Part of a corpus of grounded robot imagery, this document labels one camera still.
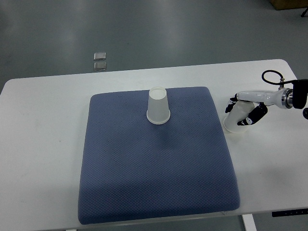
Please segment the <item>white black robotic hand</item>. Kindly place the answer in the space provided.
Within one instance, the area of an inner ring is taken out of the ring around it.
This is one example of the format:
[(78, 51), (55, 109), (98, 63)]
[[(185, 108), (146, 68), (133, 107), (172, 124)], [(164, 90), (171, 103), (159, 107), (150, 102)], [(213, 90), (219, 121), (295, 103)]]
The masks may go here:
[(282, 105), (282, 94), (285, 90), (278, 91), (241, 91), (229, 99), (225, 112), (228, 114), (237, 101), (252, 102), (254, 109), (248, 114), (247, 118), (237, 125), (250, 126), (260, 121), (268, 112), (268, 107), (275, 105), (281, 109), (286, 109)]

